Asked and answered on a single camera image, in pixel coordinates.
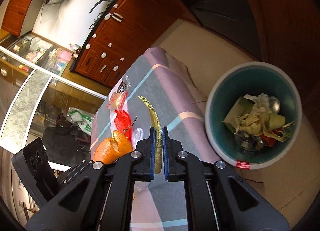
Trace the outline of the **red plastic bag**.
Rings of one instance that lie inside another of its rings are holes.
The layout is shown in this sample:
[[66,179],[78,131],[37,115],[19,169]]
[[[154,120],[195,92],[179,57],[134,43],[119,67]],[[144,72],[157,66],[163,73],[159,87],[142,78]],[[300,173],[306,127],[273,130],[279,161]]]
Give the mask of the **red plastic bag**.
[[116,118],[114,124],[118,131],[120,131],[130,142],[132,138],[132,120],[130,115],[125,110],[116,110]]

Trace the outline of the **yellow green peel strip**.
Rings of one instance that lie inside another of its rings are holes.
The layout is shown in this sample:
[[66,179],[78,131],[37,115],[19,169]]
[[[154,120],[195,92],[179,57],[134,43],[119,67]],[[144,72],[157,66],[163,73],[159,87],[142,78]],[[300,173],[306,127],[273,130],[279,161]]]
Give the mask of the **yellow green peel strip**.
[[144,97],[138,96],[140,101],[148,108],[151,126],[156,130],[156,148],[155,148],[155,174],[159,174],[162,169],[162,134],[161,134],[161,124],[158,115],[153,108],[152,104]]

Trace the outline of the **orange fruit peel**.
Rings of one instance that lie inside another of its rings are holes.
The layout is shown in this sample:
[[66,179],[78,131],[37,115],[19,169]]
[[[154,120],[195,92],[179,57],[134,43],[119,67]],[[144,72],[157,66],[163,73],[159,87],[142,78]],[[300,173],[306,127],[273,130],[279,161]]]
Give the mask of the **orange fruit peel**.
[[118,130],[112,132],[112,137],[104,139],[96,148],[93,161],[111,164],[125,154],[133,151],[131,142]]

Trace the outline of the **white green carton box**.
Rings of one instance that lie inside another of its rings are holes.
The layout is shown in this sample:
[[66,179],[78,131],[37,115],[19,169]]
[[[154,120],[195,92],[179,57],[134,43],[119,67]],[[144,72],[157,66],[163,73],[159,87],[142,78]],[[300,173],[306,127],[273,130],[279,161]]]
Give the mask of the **white green carton box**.
[[253,105],[254,102],[252,100],[240,97],[224,118],[223,123],[225,126],[227,126],[232,133],[235,133],[237,128],[236,117],[242,117],[245,114],[250,113]]

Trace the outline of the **pale green pomelo peel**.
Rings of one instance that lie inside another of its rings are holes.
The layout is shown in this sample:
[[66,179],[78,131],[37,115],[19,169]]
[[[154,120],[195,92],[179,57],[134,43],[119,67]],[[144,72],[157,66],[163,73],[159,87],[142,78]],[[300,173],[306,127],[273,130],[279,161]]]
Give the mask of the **pale green pomelo peel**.
[[276,141],[284,142],[292,136],[292,128],[295,122],[286,123],[286,118],[279,114],[263,112],[261,114],[247,113],[242,117],[236,117],[237,128],[235,133],[244,133],[246,137],[268,136],[267,132],[272,131]]

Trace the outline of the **metal drink can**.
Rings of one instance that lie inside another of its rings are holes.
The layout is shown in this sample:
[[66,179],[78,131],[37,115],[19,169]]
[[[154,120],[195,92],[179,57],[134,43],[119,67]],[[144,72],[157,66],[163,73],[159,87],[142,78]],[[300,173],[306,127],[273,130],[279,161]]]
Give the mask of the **metal drink can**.
[[272,111],[272,113],[277,114],[280,111],[280,101],[278,98],[271,96],[268,98],[269,102],[269,108]]

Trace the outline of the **white tissue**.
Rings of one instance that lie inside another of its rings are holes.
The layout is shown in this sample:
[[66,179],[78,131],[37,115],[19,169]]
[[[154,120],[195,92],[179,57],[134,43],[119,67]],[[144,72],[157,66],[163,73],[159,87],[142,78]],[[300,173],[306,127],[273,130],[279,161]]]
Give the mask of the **white tissue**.
[[263,93],[260,94],[254,101],[253,111],[255,113],[270,112],[269,96]]

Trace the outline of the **orange red snack wrapper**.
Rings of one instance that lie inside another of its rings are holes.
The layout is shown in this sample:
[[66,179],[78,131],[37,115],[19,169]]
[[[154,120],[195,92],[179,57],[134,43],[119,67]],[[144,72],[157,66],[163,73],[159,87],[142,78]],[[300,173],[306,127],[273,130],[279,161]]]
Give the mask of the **orange red snack wrapper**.
[[274,135],[272,131],[267,132],[268,136],[262,134],[260,135],[260,138],[263,140],[264,145],[273,147],[276,143],[276,139],[273,137],[270,137],[271,135]]

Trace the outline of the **grey teal trash bin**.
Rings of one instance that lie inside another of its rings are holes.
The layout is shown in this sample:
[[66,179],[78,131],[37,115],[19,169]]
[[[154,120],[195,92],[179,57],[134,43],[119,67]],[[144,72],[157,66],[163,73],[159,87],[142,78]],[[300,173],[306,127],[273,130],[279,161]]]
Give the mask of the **grey teal trash bin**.
[[214,151],[247,170],[276,163],[292,148],[302,105],[289,76],[274,65],[245,63],[227,71],[209,94],[206,133]]

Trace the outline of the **clear crumpled plastic wrap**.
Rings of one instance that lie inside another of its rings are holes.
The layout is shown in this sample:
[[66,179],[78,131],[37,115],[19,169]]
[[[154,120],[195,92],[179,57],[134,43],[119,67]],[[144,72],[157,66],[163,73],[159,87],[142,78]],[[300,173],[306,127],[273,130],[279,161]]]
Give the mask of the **clear crumpled plastic wrap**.
[[143,137],[144,137],[144,132],[142,128],[136,128],[136,130],[132,132],[131,144],[132,144],[133,150],[136,149],[137,143],[143,140]]

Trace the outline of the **clear bag with food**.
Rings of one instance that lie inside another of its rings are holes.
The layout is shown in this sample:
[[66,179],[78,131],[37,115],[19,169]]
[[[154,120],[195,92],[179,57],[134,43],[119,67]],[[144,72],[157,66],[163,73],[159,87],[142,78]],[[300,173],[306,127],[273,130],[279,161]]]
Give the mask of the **clear bag with food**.
[[127,98],[127,91],[114,92],[112,93],[106,108],[121,111],[123,109],[126,98]]

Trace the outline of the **white green plastic bag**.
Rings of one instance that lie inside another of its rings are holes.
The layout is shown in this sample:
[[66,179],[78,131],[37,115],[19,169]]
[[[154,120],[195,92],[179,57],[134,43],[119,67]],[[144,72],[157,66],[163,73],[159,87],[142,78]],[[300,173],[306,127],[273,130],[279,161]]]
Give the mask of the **white green plastic bag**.
[[70,107],[68,109],[66,118],[69,122],[77,125],[82,132],[91,136],[94,118],[92,113],[77,109],[75,107]]

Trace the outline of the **red label on bin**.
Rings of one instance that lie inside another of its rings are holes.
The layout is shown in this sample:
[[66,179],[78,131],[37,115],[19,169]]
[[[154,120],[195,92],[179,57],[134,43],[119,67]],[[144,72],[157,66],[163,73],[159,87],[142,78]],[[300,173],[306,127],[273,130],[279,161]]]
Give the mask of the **red label on bin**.
[[241,160],[237,160],[235,167],[238,168],[238,169],[249,170],[250,169],[250,163],[245,162],[245,161],[241,161]]

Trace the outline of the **wooden drawer cabinet run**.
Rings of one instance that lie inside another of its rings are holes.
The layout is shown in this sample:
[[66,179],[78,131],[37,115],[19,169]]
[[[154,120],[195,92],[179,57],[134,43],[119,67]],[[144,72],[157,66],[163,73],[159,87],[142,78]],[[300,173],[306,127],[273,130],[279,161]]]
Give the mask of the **wooden drawer cabinet run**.
[[181,0],[113,0],[89,33],[72,71],[113,87],[178,19],[197,23]]

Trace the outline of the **sliding glass door frame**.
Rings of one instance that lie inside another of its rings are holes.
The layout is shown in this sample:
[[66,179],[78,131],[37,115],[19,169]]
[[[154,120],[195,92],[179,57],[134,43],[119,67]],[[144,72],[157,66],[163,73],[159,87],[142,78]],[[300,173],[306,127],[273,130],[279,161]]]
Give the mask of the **sliding glass door frame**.
[[18,153],[38,137],[52,168],[91,159],[91,136],[66,118],[68,109],[97,112],[105,95],[1,47],[1,147]]

